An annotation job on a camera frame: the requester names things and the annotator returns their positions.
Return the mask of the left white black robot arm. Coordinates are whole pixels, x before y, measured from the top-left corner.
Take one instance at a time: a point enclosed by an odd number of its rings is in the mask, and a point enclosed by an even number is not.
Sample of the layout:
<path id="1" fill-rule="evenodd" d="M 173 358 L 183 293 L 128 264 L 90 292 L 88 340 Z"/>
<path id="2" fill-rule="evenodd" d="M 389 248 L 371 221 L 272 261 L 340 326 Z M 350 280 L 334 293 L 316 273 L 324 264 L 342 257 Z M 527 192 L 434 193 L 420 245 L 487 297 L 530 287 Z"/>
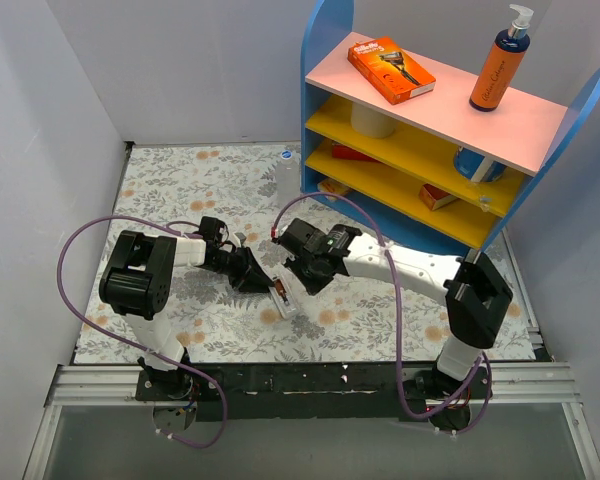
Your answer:
<path id="1" fill-rule="evenodd" d="M 215 217 L 202 217 L 197 231 L 177 237 L 130 230 L 120 233 L 100 280 L 100 299 L 123 317 L 148 350 L 143 364 L 161 372 L 160 390 L 168 398 L 180 400 L 191 392 L 193 377 L 178 366 L 186 349 L 163 315 L 176 267 L 200 267 L 222 274 L 241 293 L 267 293 L 274 283 L 251 249 Z"/>

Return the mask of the white remote control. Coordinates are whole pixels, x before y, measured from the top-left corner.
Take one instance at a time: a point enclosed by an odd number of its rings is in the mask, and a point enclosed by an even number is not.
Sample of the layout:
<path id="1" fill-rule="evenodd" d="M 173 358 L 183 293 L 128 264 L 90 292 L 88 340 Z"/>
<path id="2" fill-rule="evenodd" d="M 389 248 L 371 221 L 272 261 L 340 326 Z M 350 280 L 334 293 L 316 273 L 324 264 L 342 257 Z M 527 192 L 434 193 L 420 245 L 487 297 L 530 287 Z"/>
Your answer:
<path id="1" fill-rule="evenodd" d="M 272 278 L 272 282 L 270 292 L 280 316 L 285 320 L 292 319 L 300 312 L 300 308 L 289 280 L 284 275 L 277 275 Z"/>

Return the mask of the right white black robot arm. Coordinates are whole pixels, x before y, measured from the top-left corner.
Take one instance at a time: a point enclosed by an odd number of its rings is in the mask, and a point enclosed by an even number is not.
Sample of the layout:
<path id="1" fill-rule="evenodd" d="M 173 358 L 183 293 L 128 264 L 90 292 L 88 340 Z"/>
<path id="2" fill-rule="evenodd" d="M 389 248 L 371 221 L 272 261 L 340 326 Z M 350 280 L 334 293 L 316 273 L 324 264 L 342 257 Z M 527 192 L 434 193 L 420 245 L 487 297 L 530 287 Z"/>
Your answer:
<path id="1" fill-rule="evenodd" d="M 435 255 L 387 243 L 343 224 L 324 233 L 295 219 L 273 242 L 290 257 L 288 268 L 310 295 L 337 275 L 391 283 L 445 306 L 451 335 L 432 373 L 434 389 L 455 397 L 469 384 L 481 353 L 493 347 L 513 293 L 490 258 L 476 250 L 463 257 Z"/>

